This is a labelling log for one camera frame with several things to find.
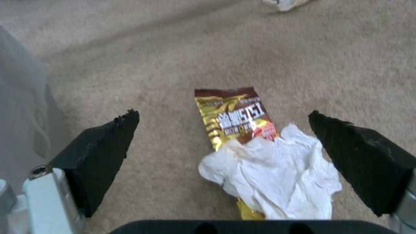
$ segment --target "white text on wrapper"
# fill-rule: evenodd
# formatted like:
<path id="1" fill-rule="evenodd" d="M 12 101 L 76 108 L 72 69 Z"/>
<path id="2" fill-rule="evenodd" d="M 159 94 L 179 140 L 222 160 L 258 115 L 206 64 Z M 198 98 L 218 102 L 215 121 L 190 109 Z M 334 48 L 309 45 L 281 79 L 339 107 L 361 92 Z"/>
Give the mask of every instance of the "white text on wrapper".
<path id="1" fill-rule="evenodd" d="M 250 106 L 237 110 L 220 113 L 218 121 L 225 135 L 236 134 L 239 132 L 238 126 L 242 126 L 245 130 L 251 128 L 253 120 L 265 115 L 260 102 L 251 104 Z"/>

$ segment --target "crumpled tissue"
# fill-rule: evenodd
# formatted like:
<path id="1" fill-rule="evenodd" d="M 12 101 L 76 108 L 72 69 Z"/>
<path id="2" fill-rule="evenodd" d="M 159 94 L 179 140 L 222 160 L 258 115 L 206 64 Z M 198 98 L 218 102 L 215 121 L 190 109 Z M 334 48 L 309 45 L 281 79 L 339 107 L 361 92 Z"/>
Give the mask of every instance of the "crumpled tissue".
<path id="1" fill-rule="evenodd" d="M 321 142 L 294 124 L 274 142 L 230 140 L 205 156 L 198 170 L 266 219 L 331 219 L 331 195 L 342 189 L 338 171 L 322 156 Z"/>

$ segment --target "black plastic base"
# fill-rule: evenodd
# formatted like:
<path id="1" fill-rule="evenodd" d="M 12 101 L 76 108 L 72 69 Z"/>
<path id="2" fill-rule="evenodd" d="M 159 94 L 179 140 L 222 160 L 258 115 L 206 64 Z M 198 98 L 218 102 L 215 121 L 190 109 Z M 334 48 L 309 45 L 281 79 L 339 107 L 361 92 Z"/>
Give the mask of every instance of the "black plastic base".
<path id="1" fill-rule="evenodd" d="M 362 221 L 136 221 L 111 234 L 394 234 Z"/>

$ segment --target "beige carpet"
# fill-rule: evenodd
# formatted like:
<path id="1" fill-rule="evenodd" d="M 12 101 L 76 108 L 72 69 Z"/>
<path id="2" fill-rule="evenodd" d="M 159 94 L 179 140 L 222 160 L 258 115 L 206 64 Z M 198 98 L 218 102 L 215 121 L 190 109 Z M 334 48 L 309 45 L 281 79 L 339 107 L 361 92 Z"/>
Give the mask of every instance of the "beige carpet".
<path id="1" fill-rule="evenodd" d="M 416 154 L 416 3 L 3 0 L 0 22 L 48 66 L 73 135 L 134 108 L 141 122 L 88 233 L 137 219 L 238 219 L 197 172 L 212 151 L 196 87 L 252 85 L 278 127 L 307 115 L 377 129 Z M 334 219 L 376 218 L 344 181 Z"/>

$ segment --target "gold snack wrapper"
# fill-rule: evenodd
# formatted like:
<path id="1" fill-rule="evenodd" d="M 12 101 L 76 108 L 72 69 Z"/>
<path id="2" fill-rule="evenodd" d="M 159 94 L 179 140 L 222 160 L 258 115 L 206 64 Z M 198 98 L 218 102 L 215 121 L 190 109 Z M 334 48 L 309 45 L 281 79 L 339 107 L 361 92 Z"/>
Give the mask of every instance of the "gold snack wrapper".
<path id="1" fill-rule="evenodd" d="M 245 144 L 258 135 L 270 140 L 278 136 L 253 87 L 195 90 L 195 101 L 215 151 L 231 139 Z M 263 214 L 251 210 L 241 199 L 237 205 L 243 220 L 264 219 Z"/>

